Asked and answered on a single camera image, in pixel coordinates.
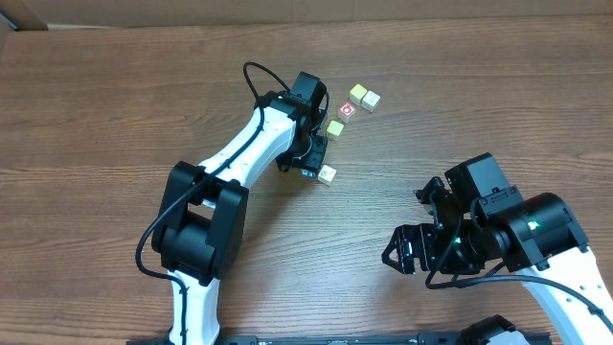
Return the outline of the W wooden block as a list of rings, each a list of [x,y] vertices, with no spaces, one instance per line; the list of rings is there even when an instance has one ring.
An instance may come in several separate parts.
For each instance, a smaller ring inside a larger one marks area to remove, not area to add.
[[[336,176],[337,170],[328,165],[323,165],[318,172],[317,179],[319,182],[330,186],[333,178]]]

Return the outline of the blue T wooden block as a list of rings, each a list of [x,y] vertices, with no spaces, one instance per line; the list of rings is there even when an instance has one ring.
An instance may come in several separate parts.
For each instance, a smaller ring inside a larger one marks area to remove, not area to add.
[[[314,179],[316,177],[316,173],[306,169],[301,169],[301,176],[305,178]]]

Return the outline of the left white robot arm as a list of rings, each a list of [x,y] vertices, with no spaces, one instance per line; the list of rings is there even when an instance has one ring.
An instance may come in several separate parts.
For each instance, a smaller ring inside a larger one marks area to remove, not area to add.
[[[170,171],[157,218],[141,240],[150,242],[169,280],[173,324],[167,344],[213,344],[219,286],[238,255],[250,188],[276,162],[316,174],[328,140],[318,135],[326,110],[315,101],[270,93],[257,100],[246,126],[217,154]]]

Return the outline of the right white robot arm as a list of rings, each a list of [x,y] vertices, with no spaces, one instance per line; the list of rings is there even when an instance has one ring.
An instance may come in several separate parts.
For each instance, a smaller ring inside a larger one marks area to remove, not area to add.
[[[612,299],[585,232],[567,204],[524,199],[505,179],[433,177],[415,196],[433,220],[397,227],[382,261],[427,272],[429,289],[519,282],[568,344],[612,341]]]

